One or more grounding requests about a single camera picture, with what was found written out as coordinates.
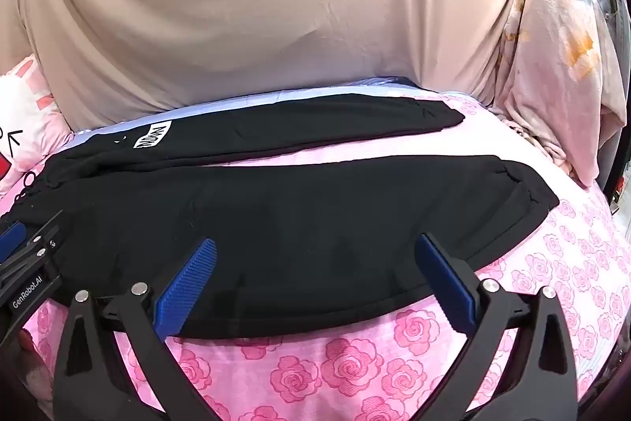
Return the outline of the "black pants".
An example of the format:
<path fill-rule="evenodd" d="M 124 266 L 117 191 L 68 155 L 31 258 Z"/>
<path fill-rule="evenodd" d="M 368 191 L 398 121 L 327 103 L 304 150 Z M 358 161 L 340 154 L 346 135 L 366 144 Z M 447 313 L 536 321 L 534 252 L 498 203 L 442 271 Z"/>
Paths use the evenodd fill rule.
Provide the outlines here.
<path fill-rule="evenodd" d="M 79 290 L 153 290 L 210 238 L 217 264 L 185 338 L 262 338 L 369 320 L 427 297 L 414 258 L 431 235 L 481 268 L 557 205 L 524 163 L 395 154 L 274 166 L 309 148 L 423 136 L 459 126 L 440 100 L 342 94 L 192 116 L 96 135 L 50 157 L 1 224 L 34 233 L 59 211 L 68 303 Z"/>

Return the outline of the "white pink cartoon pillow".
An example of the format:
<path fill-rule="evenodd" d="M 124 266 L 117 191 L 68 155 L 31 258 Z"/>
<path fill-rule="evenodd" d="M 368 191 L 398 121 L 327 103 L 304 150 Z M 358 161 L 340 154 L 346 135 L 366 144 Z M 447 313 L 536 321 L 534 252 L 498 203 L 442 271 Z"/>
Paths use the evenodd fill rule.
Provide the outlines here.
<path fill-rule="evenodd" d="M 34 56 L 1 76 L 1 196 L 71 141 L 54 95 Z"/>

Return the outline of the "pink rose bed sheet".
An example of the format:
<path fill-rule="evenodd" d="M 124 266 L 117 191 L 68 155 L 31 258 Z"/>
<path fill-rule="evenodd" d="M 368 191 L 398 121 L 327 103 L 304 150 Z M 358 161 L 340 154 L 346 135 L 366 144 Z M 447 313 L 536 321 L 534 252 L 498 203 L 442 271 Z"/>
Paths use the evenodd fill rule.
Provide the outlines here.
<path fill-rule="evenodd" d="M 433 135 L 337 145 L 277 158 L 278 165 L 395 154 L 491 154 L 533 167 L 558 207 L 524 243 L 481 270 L 509 291 L 554 288 L 568 323 L 577 394 L 628 359 L 615 348 L 630 306 L 630 246 L 598 186 L 583 188 L 472 97 L 447 93 L 464 115 Z M 403 420 L 428 398 L 463 345 L 427 298 L 370 322 L 310 335 L 168 345 L 226 420 Z"/>

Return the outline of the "beige fabric headboard cover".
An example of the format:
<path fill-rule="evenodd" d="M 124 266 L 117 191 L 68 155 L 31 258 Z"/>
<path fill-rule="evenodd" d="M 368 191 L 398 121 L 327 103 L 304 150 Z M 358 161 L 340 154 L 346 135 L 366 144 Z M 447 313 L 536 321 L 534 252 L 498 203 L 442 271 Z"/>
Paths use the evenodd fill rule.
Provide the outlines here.
<path fill-rule="evenodd" d="M 484 95 L 512 0 L 1 0 L 72 129 L 215 99 L 402 77 Z"/>

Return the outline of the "pale floral blanket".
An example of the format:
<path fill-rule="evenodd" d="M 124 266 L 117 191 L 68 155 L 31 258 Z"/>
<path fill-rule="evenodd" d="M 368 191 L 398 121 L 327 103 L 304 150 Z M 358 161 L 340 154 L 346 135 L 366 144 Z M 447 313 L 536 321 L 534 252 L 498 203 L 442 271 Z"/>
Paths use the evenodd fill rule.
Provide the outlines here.
<path fill-rule="evenodd" d="M 627 122 L 624 79 L 597 0 L 514 0 L 491 110 L 584 186 Z"/>

